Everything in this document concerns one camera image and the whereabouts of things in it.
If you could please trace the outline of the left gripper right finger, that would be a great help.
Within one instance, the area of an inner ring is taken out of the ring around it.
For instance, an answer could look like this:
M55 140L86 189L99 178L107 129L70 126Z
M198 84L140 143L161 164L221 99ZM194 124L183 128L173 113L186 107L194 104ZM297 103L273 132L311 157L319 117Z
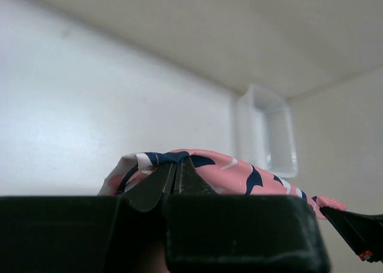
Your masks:
M217 195L217 192L196 172L190 157L178 164L179 195Z

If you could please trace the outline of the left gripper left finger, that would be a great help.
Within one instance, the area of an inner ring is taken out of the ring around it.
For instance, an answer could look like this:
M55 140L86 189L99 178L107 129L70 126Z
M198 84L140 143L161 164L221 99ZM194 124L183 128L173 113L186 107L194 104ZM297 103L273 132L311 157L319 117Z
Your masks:
M127 191L128 205L138 212L152 211L163 195L173 191L177 164L160 165L152 174Z

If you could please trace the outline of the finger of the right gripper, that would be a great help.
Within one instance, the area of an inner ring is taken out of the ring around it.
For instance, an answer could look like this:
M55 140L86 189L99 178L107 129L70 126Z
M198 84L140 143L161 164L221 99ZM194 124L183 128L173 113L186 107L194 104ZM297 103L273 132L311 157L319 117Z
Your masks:
M382 215L323 207L321 213L362 261L382 260Z

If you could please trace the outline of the pink shark print shorts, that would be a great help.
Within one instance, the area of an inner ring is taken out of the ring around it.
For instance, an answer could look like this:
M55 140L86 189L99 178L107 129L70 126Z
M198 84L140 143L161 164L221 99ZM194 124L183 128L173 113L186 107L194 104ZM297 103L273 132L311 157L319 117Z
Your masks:
M291 195L304 199L318 219L325 219L322 207L345 211L346 205L326 196L307 196L281 177L234 157L201 149L179 149L167 153L143 152L122 156L104 179L101 196L125 193L166 163L190 158L196 172L217 193L224 195Z

